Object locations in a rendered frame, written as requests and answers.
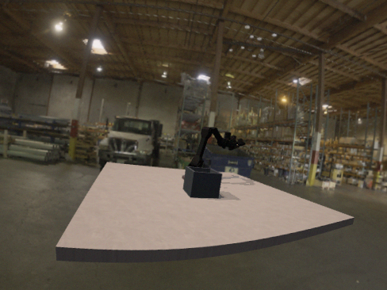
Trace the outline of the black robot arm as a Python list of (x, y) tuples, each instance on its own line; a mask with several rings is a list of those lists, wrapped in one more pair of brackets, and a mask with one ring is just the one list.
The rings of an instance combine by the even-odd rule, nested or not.
[(217, 140), (217, 144), (220, 147), (223, 147), (224, 149), (226, 147), (230, 147), (231, 141), (236, 142), (236, 136), (232, 135), (231, 132), (225, 132), (224, 138), (221, 136), (221, 134), (218, 131), (218, 128), (215, 127), (203, 127), (201, 130), (201, 142), (199, 144), (199, 147), (197, 149), (196, 155), (193, 157), (191, 163), (188, 166), (191, 167), (202, 167), (204, 160), (202, 160), (202, 156), (204, 154), (205, 146), (207, 144), (208, 139), (211, 137), (211, 135), (214, 134)]

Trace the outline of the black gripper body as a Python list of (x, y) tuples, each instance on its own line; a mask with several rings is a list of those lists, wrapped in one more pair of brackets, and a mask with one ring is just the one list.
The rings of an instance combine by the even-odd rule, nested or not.
[(237, 142), (233, 142), (233, 141), (231, 141), (231, 140), (230, 140), (230, 142), (231, 142), (231, 145), (230, 145), (230, 147), (228, 148), (230, 151), (231, 151), (234, 147), (236, 147), (237, 144), (238, 144), (239, 146), (243, 146), (243, 139), (242, 139), (242, 138), (238, 139)]

